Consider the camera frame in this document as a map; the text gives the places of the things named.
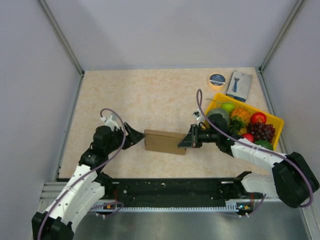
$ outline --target pineapple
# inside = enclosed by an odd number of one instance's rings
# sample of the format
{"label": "pineapple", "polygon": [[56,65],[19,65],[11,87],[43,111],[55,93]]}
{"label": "pineapple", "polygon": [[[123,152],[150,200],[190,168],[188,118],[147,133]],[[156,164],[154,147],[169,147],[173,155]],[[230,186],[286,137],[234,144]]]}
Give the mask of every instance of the pineapple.
{"label": "pineapple", "polygon": [[243,107],[237,107],[230,114],[230,132],[237,134],[240,129],[248,125],[249,121],[250,113]]}

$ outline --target tape roll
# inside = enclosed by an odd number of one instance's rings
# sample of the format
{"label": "tape roll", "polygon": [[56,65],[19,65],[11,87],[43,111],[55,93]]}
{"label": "tape roll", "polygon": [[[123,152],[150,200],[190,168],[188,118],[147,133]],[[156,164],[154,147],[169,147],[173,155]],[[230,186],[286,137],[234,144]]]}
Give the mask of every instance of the tape roll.
{"label": "tape roll", "polygon": [[207,80],[208,86],[213,90],[219,90],[226,84],[226,78],[220,73],[213,73]]}

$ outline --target red grapes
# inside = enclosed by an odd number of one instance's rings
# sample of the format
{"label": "red grapes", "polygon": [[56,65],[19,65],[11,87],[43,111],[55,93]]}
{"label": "red grapes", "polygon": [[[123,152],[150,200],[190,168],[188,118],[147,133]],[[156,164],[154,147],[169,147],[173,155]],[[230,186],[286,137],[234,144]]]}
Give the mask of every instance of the red grapes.
{"label": "red grapes", "polygon": [[255,124],[248,124],[247,132],[253,135],[254,141],[265,140],[272,143],[272,139],[276,134],[276,129],[272,124],[256,122]]}

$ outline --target cardboard box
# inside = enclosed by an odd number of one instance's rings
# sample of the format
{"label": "cardboard box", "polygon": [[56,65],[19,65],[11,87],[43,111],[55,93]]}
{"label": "cardboard box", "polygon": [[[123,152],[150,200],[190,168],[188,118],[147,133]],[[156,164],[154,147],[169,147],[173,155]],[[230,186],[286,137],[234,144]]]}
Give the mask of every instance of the cardboard box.
{"label": "cardboard box", "polygon": [[144,135],[144,145],[147,151],[186,155],[186,149],[178,147],[178,144],[185,138],[185,134],[146,129]]}
{"label": "cardboard box", "polygon": [[233,71],[226,95],[245,102],[248,97],[251,81],[252,75]]}

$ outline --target beige table surface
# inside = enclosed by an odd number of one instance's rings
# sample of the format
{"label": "beige table surface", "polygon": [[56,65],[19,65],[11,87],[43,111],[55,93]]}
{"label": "beige table surface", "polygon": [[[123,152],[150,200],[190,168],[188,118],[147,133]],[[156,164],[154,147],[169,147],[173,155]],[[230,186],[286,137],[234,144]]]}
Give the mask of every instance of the beige table surface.
{"label": "beige table surface", "polygon": [[[86,71],[60,169],[60,178],[69,178],[81,155],[102,125],[102,108],[115,110],[137,131],[145,129],[187,133],[196,123],[196,92],[203,91],[203,109],[218,91],[207,85],[212,73],[223,74],[225,93],[234,70],[253,76],[247,104],[267,111],[253,67],[170,68]],[[251,163],[231,157],[215,144],[187,149],[186,155],[146,151],[144,141],[120,152],[103,170],[112,178],[204,178],[235,177],[243,171],[266,173]]]}

